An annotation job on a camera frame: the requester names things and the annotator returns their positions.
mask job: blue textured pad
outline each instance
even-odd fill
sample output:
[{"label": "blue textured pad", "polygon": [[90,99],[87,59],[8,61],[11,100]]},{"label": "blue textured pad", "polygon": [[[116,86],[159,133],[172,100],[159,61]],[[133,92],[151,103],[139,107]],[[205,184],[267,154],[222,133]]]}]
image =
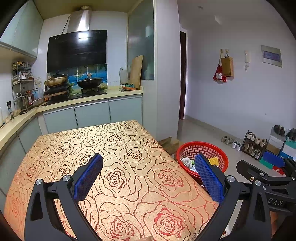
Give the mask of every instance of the blue textured pad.
[{"label": "blue textured pad", "polygon": [[195,156],[194,166],[211,198],[221,204],[224,200],[223,185],[200,154]]},{"label": "blue textured pad", "polygon": [[92,160],[87,169],[82,173],[76,182],[73,195],[75,201],[78,202],[85,199],[102,168],[103,158],[99,154]]}]

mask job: rose pattern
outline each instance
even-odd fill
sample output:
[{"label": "rose pattern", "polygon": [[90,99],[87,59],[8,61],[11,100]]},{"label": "rose pattern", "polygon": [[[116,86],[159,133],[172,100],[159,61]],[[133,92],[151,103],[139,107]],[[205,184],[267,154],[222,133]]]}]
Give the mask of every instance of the rose pattern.
[{"label": "rose pattern", "polygon": [[[103,168],[79,206],[102,240],[193,240],[218,207],[137,121],[91,126],[41,136],[25,156],[4,208],[22,240],[35,180],[73,175],[95,153]],[[67,234],[75,236],[55,203]]]}]

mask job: cutting board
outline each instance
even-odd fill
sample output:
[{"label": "cutting board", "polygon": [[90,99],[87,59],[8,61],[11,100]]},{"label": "cutting board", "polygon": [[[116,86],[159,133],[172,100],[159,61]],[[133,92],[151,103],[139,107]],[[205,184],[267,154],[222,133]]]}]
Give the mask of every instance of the cutting board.
[{"label": "cutting board", "polygon": [[141,71],[142,71],[143,55],[135,57],[131,64],[131,75],[129,84],[133,84],[136,89],[140,88]]}]

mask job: red plastic basket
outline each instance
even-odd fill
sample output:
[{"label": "red plastic basket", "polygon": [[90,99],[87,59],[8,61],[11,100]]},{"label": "red plastic basket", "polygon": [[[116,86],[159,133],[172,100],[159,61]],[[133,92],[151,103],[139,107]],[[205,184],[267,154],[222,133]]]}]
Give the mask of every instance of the red plastic basket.
[{"label": "red plastic basket", "polygon": [[179,147],[176,155],[178,163],[204,190],[206,190],[199,174],[187,168],[181,161],[184,157],[194,160],[195,156],[199,153],[204,154],[207,159],[217,157],[219,168],[222,172],[225,172],[228,167],[228,158],[220,148],[206,142],[193,141],[185,143]]}]

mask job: metal bolt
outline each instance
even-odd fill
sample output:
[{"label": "metal bolt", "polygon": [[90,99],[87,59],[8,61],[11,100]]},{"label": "metal bolt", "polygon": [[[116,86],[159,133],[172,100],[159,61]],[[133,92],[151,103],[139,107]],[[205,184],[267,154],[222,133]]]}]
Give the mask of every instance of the metal bolt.
[{"label": "metal bolt", "polygon": [[261,182],[258,181],[258,180],[255,181],[255,184],[256,184],[257,186],[261,186]]},{"label": "metal bolt", "polygon": [[70,176],[69,175],[66,175],[66,176],[63,176],[63,181],[64,182],[67,182],[67,181],[69,181],[70,180]]},{"label": "metal bolt", "polygon": [[38,179],[37,181],[36,181],[36,184],[37,185],[40,185],[42,183],[42,179]]},{"label": "metal bolt", "polygon": [[235,178],[233,176],[228,176],[227,180],[233,183],[235,181]]}]

